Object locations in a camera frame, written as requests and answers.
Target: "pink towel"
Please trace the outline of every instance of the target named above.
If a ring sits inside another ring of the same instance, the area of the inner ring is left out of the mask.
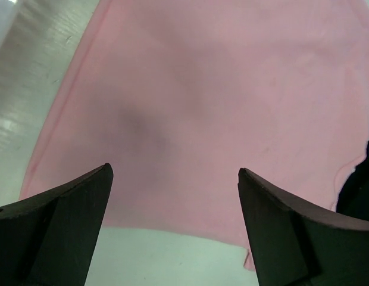
[[[249,248],[239,168],[334,210],[368,138],[362,0],[102,0],[21,198],[109,162],[107,225]]]

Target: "black object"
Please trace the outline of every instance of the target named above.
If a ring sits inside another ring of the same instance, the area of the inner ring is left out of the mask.
[[[369,221],[369,143],[366,159],[357,165],[339,194],[337,212]]]
[[[239,172],[260,286],[369,286],[369,222],[316,206]]]
[[[0,286],[85,284],[113,180],[106,164],[0,208]]]

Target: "table surface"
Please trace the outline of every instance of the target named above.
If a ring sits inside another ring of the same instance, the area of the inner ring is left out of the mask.
[[[0,206],[18,200],[39,132],[99,0],[25,0],[13,21],[18,1],[0,0]],[[31,19],[37,25],[27,25]],[[245,256],[242,248],[196,237],[102,228],[86,285],[258,285],[243,268]]]

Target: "pink fabric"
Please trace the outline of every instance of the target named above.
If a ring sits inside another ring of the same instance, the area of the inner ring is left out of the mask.
[[[362,0],[102,0],[21,198],[109,162],[107,225],[249,248],[240,167],[334,210],[368,138]]]

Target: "metallic surface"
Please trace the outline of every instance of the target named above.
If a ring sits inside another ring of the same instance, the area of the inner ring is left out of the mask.
[[[18,200],[37,137],[99,0],[25,0],[0,49],[0,206]]]

